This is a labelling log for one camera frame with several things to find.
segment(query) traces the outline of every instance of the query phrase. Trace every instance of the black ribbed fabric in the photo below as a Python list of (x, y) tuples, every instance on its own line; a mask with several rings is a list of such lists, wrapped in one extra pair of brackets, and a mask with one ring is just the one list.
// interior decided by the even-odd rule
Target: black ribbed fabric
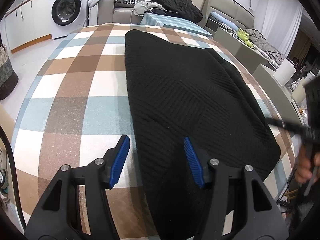
[(137, 153), (148, 205), (162, 240), (194, 235), (207, 192), (194, 183), (183, 150), (192, 136), (233, 167), (265, 179), (280, 148), (238, 70), (213, 49), (125, 35), (125, 67)]

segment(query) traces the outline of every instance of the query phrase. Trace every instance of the laundry basket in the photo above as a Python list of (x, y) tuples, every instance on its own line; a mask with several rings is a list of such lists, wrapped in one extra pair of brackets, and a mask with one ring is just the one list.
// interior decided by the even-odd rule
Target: laundry basket
[(18, 80), (12, 69), (6, 45), (0, 44), (0, 100), (10, 95)]

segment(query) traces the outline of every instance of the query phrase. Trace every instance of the plaid tablecloth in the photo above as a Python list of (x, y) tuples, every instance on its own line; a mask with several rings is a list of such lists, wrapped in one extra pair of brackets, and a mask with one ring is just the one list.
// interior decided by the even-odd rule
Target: plaid tablecloth
[(192, 33), (196, 33), (196, 34), (200, 34), (200, 35), (212, 38), (211, 33), (207, 32), (206, 30), (196, 25), (195, 23), (182, 18), (146, 13), (142, 18), (142, 21), (140, 24), (173, 28), (173, 29), (192, 32)]
[[(12, 147), (22, 208), (28, 220), (39, 197), (63, 164), (87, 165), (116, 145), (121, 134), (131, 140), (119, 183), (107, 190), (120, 238), (157, 237), (143, 192), (129, 110), (124, 65), (124, 35), (139, 29), (172, 43), (213, 48), (236, 66), (265, 116), (277, 110), (250, 73), (220, 44), (194, 33), (156, 26), (107, 24), (67, 36), (43, 65), (20, 109)], [(276, 197), (291, 172), (294, 155), (287, 132), (272, 128), (281, 160), (265, 180)], [(89, 232), (80, 187), (81, 220)]]

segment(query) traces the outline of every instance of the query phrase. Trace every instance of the black puffer jacket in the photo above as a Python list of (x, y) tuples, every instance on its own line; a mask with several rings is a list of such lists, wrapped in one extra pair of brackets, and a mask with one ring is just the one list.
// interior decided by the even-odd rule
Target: black puffer jacket
[(152, 0), (161, 4), (166, 10), (177, 12), (181, 18), (198, 23), (202, 20), (201, 11), (192, 4), (191, 0)]

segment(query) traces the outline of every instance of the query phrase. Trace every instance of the cabinet door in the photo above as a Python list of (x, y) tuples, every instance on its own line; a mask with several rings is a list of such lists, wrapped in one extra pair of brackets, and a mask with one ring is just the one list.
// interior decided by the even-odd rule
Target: cabinet door
[(21, 11), (23, 15), (22, 28), (21, 28), (23, 44), (36, 39), (35, 27), (34, 27), (33, 15), (32, 15), (32, 7), (31, 7), (32, 1), (33, 0), (21, 6)]
[(32, 15), (36, 38), (51, 34), (51, 8), (49, 0), (32, 0)]
[(7, 39), (10, 50), (23, 44), (23, 38), (21, 37), (22, 19), (20, 9), (17, 9), (10, 13), (5, 18), (5, 29), (7, 32)]

